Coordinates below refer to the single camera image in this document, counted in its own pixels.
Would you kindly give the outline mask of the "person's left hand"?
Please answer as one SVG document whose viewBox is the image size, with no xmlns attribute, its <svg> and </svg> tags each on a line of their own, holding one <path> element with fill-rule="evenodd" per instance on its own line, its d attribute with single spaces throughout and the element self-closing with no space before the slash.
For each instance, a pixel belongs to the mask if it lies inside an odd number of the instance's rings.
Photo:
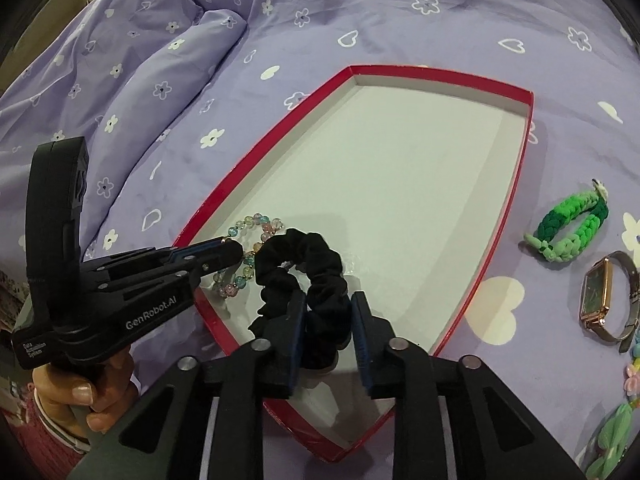
<svg viewBox="0 0 640 480">
<path fill-rule="evenodd" d="M 68 434 L 85 438 L 84 427 L 77 421 L 73 406 L 88 408 L 85 424 L 93 432 L 105 434 L 136 402 L 138 388 L 131 380 L 134 359 L 130 347 L 111 356 L 103 375 L 94 384 L 89 379 L 62 372 L 51 364 L 35 368 L 32 381 L 43 414 Z"/>
</svg>

